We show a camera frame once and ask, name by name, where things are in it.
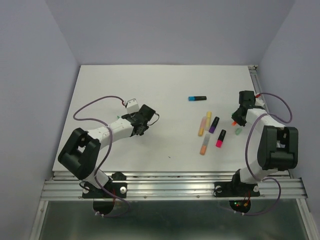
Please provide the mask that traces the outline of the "mint highlighter cap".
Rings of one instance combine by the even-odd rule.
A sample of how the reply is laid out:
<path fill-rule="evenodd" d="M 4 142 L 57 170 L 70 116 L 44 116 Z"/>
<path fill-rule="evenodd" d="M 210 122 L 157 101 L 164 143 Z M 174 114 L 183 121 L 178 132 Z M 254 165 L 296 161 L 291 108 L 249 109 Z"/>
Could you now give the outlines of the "mint highlighter cap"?
<path fill-rule="evenodd" d="M 239 135 L 241 132 L 242 132 L 242 128 L 237 128 L 237 129 L 235 130 L 235 134 L 236 134 L 236 135 Z"/>

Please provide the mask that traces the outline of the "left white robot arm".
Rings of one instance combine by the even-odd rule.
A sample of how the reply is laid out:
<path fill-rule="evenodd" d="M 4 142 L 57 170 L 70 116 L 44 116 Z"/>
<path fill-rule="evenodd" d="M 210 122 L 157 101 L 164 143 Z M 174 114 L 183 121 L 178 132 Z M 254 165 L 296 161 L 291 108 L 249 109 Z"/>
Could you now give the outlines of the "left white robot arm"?
<path fill-rule="evenodd" d="M 97 165 L 100 150 L 110 147 L 114 142 L 142 136 L 149 129 L 149 121 L 156 111 L 142 105 L 137 112 L 127 113 L 108 126 L 91 130 L 73 130 L 57 159 L 78 180 L 90 183 L 100 197 L 111 193 L 112 179 Z"/>

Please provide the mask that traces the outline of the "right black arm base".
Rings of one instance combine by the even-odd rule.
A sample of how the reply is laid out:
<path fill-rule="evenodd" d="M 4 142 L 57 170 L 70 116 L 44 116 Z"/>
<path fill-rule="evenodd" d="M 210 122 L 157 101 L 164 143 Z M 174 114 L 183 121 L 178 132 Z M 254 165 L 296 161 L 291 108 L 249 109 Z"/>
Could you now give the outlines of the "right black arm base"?
<path fill-rule="evenodd" d="M 251 209 L 251 197 L 259 197 L 258 185 L 243 183 L 240 170 L 237 170 L 230 181 L 216 181 L 213 183 L 213 196 L 216 198 L 230 198 L 229 205 L 236 213 L 247 214 Z"/>

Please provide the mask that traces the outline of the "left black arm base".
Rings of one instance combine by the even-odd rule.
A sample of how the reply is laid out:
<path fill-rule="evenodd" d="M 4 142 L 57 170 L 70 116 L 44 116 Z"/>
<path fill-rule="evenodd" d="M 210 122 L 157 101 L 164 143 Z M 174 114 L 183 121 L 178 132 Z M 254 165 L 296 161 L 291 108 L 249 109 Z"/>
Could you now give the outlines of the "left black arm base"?
<path fill-rule="evenodd" d="M 99 177 L 91 180 L 81 180 L 82 198 L 93 200 L 92 208 L 95 215 L 102 218 L 122 217 L 131 210 L 129 201 L 126 200 L 128 184 L 127 177 L 116 172 L 107 180 Z"/>

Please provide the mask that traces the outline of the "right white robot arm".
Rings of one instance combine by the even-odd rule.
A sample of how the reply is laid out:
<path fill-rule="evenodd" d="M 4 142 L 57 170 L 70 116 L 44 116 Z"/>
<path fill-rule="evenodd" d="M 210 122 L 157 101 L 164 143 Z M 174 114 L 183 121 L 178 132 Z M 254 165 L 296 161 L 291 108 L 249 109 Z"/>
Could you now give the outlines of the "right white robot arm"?
<path fill-rule="evenodd" d="M 265 109 L 261 96 L 271 96 L 280 100 L 288 109 L 289 119 L 284 120 Z M 294 169 L 298 164 L 299 131 L 285 126 L 293 120 L 293 113 L 287 102 L 278 95 L 268 92 L 255 93 L 251 90 L 239 92 L 239 107 L 231 119 L 239 126 L 251 125 L 245 143 L 245 168 L 239 169 L 230 182 L 231 192 L 242 195 L 248 185 L 266 180 L 269 175 Z M 260 133 L 256 159 L 249 161 L 249 145 L 253 132 Z"/>

